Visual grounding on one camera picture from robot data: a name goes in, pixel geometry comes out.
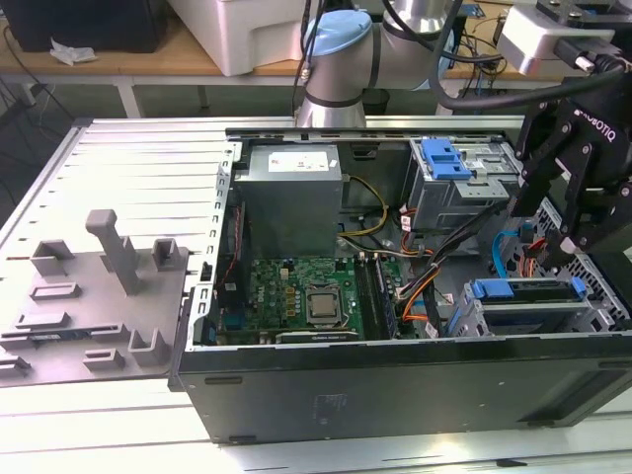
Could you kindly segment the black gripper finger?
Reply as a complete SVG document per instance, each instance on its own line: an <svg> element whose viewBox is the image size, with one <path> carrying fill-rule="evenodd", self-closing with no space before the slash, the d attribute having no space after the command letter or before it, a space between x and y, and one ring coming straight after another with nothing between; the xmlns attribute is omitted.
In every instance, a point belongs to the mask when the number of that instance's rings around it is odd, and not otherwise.
<svg viewBox="0 0 632 474"><path fill-rule="evenodd" d="M603 152L592 143L558 160L570 173L560 245L567 253L616 253L631 247L631 178L599 179L596 171L604 162Z"/></svg>
<svg viewBox="0 0 632 474"><path fill-rule="evenodd" d="M511 217L534 215L552 180L561 174L554 161L560 143L555 137L558 108L558 101L537 103L524 117L515 145L515 157L522 164L522 183L511 201Z"/></svg>

